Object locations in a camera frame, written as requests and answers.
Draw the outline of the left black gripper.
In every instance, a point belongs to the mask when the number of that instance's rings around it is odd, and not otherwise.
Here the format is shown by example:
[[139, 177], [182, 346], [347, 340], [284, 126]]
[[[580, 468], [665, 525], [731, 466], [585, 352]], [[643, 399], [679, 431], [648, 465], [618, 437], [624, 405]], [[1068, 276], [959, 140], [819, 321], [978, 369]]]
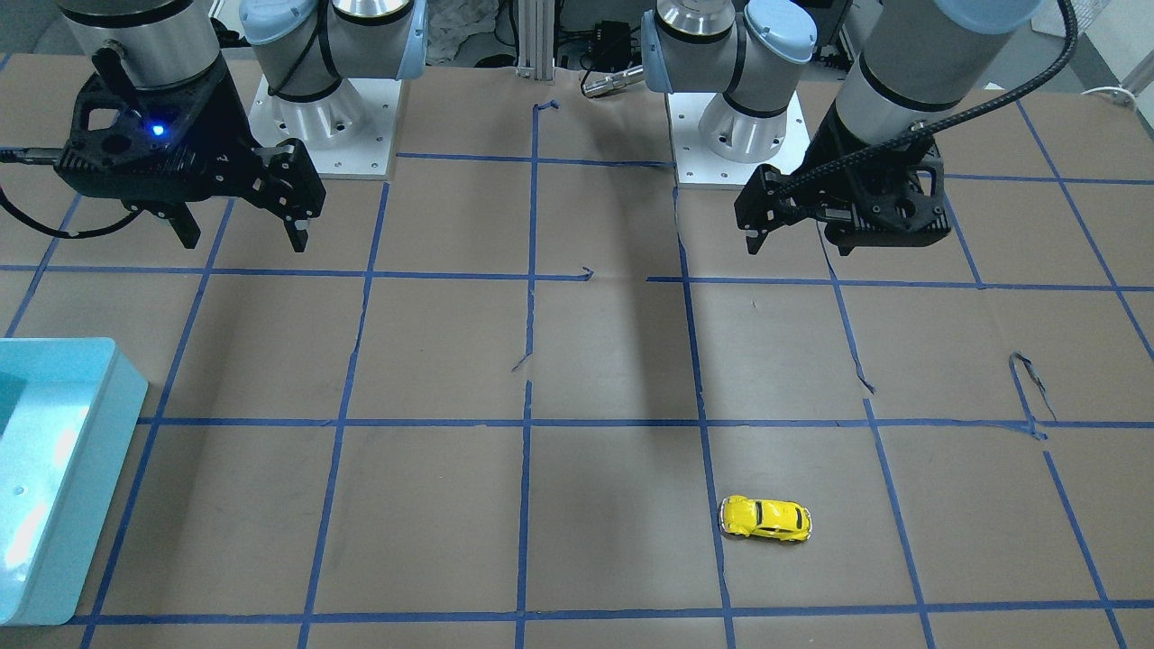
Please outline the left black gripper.
[[747, 254], [758, 254], [769, 233], [803, 219], [824, 223], [826, 240], [844, 256], [856, 247], [926, 247], [952, 234], [941, 152], [930, 135], [784, 193], [820, 165], [865, 149], [840, 115], [825, 115], [794, 173], [760, 164], [734, 203]]

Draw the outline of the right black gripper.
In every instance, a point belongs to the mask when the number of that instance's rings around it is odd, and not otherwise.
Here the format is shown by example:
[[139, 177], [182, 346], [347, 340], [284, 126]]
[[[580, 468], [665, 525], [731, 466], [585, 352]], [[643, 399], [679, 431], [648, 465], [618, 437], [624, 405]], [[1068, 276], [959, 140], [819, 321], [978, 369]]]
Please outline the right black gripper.
[[133, 85], [119, 50], [98, 49], [92, 64], [53, 165], [73, 189], [165, 203], [164, 219], [186, 249], [195, 249], [202, 233], [186, 203], [242, 197], [283, 219], [295, 253], [307, 249], [325, 186], [301, 140], [258, 144], [223, 57], [157, 89]]

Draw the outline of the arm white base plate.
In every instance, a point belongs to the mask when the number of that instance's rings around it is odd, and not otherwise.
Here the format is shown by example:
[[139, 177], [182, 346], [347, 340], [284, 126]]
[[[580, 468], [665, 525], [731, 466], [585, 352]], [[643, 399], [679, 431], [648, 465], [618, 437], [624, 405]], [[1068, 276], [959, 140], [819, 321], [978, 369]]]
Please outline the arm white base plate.
[[740, 189], [760, 164], [792, 174], [811, 144], [796, 94], [771, 118], [739, 114], [713, 92], [669, 94], [666, 106], [680, 188]]
[[399, 79], [344, 79], [325, 98], [294, 103], [273, 97], [261, 79], [249, 127], [264, 147], [301, 140], [323, 179], [385, 181], [405, 97]]

